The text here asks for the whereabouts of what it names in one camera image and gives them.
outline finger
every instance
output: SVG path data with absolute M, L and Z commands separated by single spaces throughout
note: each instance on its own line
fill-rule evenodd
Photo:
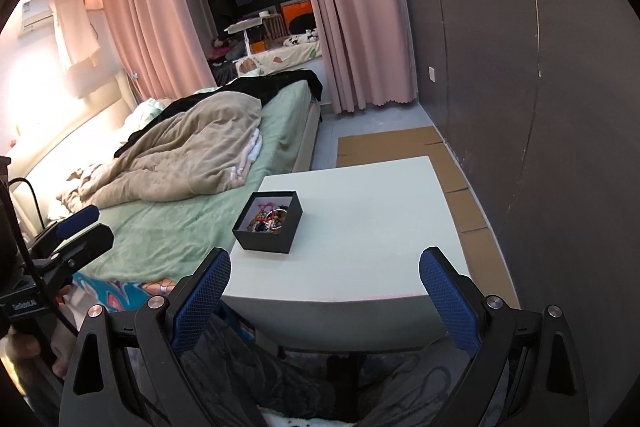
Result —
M 16 333 L 9 336 L 6 344 L 6 355 L 10 360 L 25 360 L 40 354 L 40 343 L 31 335 Z
M 58 378 L 65 378 L 66 371 L 68 368 L 69 368 L 69 363 L 60 359 L 57 359 L 51 366 L 51 370 L 53 371 L 53 374 L 56 375 Z

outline metal bolt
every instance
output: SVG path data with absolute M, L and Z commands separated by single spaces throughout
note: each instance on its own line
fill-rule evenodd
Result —
M 90 317 L 97 317 L 101 313 L 102 313 L 102 306 L 100 306 L 100 304 L 96 304 L 95 306 L 91 306 L 89 308 L 89 312 L 87 313 L 87 315 L 89 315 Z
M 495 295 L 489 295 L 486 298 L 486 303 L 489 306 L 489 308 L 493 308 L 494 310 L 499 310 L 500 308 L 502 308 L 504 301 L 499 297 L 496 297 Z
M 551 306 L 549 306 L 548 311 L 549 311 L 549 315 L 551 315 L 552 317 L 555 317 L 556 319 L 558 319 L 559 317 L 562 317 L 562 310 L 555 304 L 551 304 Z
M 151 297 L 146 302 L 146 305 L 153 310 L 161 308 L 164 305 L 164 297 L 162 297 L 161 295 L 156 295 L 154 297 Z

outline pink curtain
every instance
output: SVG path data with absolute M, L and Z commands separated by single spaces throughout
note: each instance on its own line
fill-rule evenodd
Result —
M 335 112 L 417 96 L 406 0 L 311 0 Z
M 118 54 L 146 98 L 214 87 L 186 0 L 102 0 Z

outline open box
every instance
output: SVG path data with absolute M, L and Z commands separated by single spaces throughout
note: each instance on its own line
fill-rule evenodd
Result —
M 273 208 L 281 205 L 288 206 L 286 218 L 279 232 L 249 232 L 249 224 L 260 212 L 260 205 L 268 203 L 271 203 Z M 302 217 L 302 206 L 294 191 L 254 192 L 236 220 L 233 232 L 238 243 L 245 250 L 289 253 L 300 217 Z

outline air conditioner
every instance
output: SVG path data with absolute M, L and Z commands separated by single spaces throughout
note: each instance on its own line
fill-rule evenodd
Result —
M 49 0 L 30 0 L 22 5 L 22 23 L 19 35 L 53 25 L 53 12 Z

